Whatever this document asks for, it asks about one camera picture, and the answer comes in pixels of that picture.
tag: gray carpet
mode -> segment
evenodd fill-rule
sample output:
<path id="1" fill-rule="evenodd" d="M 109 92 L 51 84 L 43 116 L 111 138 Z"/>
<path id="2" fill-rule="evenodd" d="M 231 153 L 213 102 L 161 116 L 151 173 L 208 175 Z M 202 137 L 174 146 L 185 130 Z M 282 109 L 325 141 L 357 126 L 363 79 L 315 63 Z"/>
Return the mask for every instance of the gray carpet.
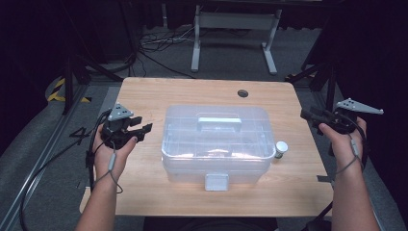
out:
<path id="1" fill-rule="evenodd" d="M 202 51 L 200 69 L 190 72 L 192 42 L 185 41 L 172 45 L 165 51 L 146 53 L 158 62 L 180 72 L 200 79 L 227 79 L 252 81 L 283 81 L 284 77 L 300 71 L 319 30 L 279 30 L 272 45 L 272 55 L 278 69 L 276 76 L 268 74 L 260 42 L 268 35 L 263 32 L 250 32 L 237 37 L 225 32 L 209 32 L 201 39 Z M 134 76 L 188 78 L 171 72 L 144 56 L 134 64 Z M 128 70 L 117 73 L 128 76 Z M 91 129 L 100 112 L 115 103 L 120 84 L 113 83 L 104 76 L 94 76 L 84 96 L 91 97 L 90 103 L 80 103 L 67 123 L 58 145 L 53 153 L 75 141 L 69 134 L 80 127 Z M 304 108 L 317 105 L 317 97 L 304 88 L 296 88 L 299 101 Z M 341 94 L 337 90 L 337 100 Z M 23 181 L 33 167 L 42 148 L 46 145 L 56 124 L 61 119 L 63 102 L 50 102 L 48 107 L 36 116 L 18 135 L 0 159 L 0 218 L 3 218 Z M 329 175 L 335 170 L 335 162 L 327 155 L 329 142 L 325 137 L 314 135 L 320 156 Z M 87 184 L 85 151 L 89 141 L 69 149 L 60 159 L 49 166 L 42 175 L 38 186 L 29 200 L 25 218 L 29 230 L 72 230 L 80 216 L 79 204 Z M 365 170 L 371 200 L 383 230 L 406 230 L 398 209 L 375 169 L 368 162 Z M 280 218 L 281 231 L 301 230 L 311 218 Z M 117 217 L 115 230 L 141 230 L 143 218 Z M 18 223 L 12 230 L 21 230 Z"/>

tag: metal frame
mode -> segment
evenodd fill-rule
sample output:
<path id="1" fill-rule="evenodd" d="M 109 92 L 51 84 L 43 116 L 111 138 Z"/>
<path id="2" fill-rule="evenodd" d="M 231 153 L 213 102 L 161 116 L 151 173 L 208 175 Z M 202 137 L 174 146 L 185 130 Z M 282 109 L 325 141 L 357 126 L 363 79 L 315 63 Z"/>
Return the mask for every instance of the metal frame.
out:
<path id="1" fill-rule="evenodd" d="M 191 71 L 197 72 L 200 61 L 200 28 L 230 28 L 269 30 L 268 41 L 262 43 L 269 73 L 277 74 L 276 66 L 270 52 L 276 28 L 279 24 L 282 10 L 275 14 L 251 14 L 251 13 L 204 13 L 201 7 L 195 7 L 194 21 L 194 48 L 192 50 Z"/>

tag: small bottle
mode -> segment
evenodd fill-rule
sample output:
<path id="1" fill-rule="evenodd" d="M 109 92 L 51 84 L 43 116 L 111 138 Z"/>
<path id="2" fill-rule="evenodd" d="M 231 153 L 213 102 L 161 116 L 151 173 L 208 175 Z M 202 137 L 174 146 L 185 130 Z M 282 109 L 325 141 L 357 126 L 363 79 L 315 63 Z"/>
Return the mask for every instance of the small bottle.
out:
<path id="1" fill-rule="evenodd" d="M 283 141 L 279 141 L 276 143 L 276 155 L 275 158 L 276 159 L 281 159 L 283 154 L 285 154 L 285 152 L 288 151 L 288 145 L 283 142 Z"/>

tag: hand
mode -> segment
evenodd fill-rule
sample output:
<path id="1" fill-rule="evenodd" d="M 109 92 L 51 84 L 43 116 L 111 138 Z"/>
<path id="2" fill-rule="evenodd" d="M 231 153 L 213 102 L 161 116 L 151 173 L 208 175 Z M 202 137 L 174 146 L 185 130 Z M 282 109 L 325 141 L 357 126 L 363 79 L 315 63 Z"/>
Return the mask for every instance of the hand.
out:
<path id="1" fill-rule="evenodd" d="M 99 125 L 98 130 L 96 131 L 95 141 L 93 142 L 92 149 L 93 152 L 96 151 L 95 153 L 96 180 L 100 179 L 108 172 L 108 165 L 112 155 L 114 154 L 113 149 L 111 149 L 105 144 L 102 144 L 103 142 L 101 139 L 102 127 L 103 125 Z M 125 169 L 126 160 L 137 142 L 138 142 L 137 138 L 133 137 L 130 140 L 128 140 L 128 142 L 122 148 L 115 151 L 116 159 L 114 168 L 112 169 L 112 175 L 116 182 L 118 181 L 120 175 Z M 110 179 L 110 181 L 114 183 L 111 176 L 107 176 L 104 178 Z"/>
<path id="2" fill-rule="evenodd" d="M 357 117 L 357 124 L 363 129 L 364 134 L 366 134 L 367 129 L 366 122 L 360 117 Z M 333 152 L 337 160 L 337 170 L 343 169 L 354 159 L 354 154 L 351 149 L 350 137 L 348 135 L 339 134 L 338 132 L 336 132 L 335 130 L 333 130 L 331 127 L 324 123 L 321 123 L 319 125 L 319 129 L 332 142 Z M 359 151 L 359 158 L 362 159 L 363 138 L 361 137 L 357 129 L 355 129 L 354 132 L 350 134 L 350 136 L 355 140 Z M 359 170 L 361 170 L 358 161 L 353 163 L 350 167 L 356 168 L 356 166 L 359 168 Z"/>

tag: handheld controller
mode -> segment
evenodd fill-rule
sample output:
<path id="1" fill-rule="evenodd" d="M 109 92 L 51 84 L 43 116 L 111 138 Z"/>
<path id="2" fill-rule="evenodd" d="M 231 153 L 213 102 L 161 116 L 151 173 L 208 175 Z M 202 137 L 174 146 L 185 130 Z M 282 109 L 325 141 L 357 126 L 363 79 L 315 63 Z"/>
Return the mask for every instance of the handheld controller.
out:
<path id="1" fill-rule="evenodd" d="M 144 135 L 152 130 L 153 124 L 149 123 L 140 129 L 128 131 L 128 127 L 141 124 L 142 117 L 131 118 L 133 115 L 133 112 L 127 110 L 119 103 L 115 104 L 102 128 L 101 138 L 105 145 L 118 150 L 132 137 L 137 137 L 138 142 L 144 140 Z"/>
<path id="2" fill-rule="evenodd" d="M 384 114 L 382 109 L 372 108 L 351 98 L 338 102 L 335 107 L 333 113 L 314 107 L 311 108 L 310 112 L 302 109 L 300 117 L 311 121 L 312 127 L 318 128 L 318 134 L 322 135 L 319 130 L 319 124 L 321 123 L 329 125 L 340 134 L 348 134 L 356 129 L 357 113 Z"/>

